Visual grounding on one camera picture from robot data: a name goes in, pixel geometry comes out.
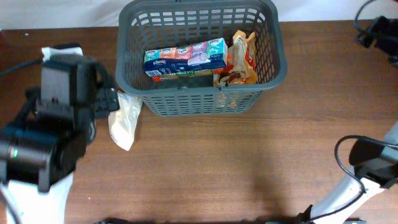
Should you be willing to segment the blue carton box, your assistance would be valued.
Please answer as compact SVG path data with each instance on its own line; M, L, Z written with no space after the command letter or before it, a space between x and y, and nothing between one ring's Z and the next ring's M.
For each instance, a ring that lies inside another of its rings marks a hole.
M213 70L227 66L228 46L223 38L183 47L147 50L143 71L150 77L171 73Z

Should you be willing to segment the orange snack bag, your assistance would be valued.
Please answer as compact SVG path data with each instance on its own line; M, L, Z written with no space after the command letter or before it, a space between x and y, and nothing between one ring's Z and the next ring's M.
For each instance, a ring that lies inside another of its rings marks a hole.
M233 44L228 48L227 66L213 72L213 86L255 84L258 81L256 73L256 34L238 30L233 35Z

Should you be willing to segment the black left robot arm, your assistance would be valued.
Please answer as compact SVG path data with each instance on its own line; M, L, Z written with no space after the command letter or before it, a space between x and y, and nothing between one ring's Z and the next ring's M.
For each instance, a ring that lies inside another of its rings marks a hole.
M1 130L1 200L8 223L63 223L76 164L96 120L119 109L114 78L97 60L53 55L41 83Z

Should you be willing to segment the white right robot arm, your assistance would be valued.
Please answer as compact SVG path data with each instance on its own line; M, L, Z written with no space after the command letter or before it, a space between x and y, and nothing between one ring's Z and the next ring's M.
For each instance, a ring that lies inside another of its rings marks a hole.
M299 213L295 223L347 223L367 200L397 185L397 125L382 141L344 136L335 144L334 156L345 176L325 198Z

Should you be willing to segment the grey plastic basket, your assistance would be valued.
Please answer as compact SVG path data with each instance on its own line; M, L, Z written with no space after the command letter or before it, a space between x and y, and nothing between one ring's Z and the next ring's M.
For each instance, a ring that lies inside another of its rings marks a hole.
M144 72L147 50L256 35L257 82L215 87L211 76L154 81ZM159 116L242 113L287 74L277 8L268 0L133 1L119 15L116 81Z

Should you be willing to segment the white plastic bag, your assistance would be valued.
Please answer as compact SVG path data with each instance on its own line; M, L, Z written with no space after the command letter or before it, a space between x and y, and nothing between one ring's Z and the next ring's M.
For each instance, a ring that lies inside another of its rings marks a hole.
M109 134L117 146L129 151L134 143L143 101L121 91L118 91L118 101L120 109L108 116Z

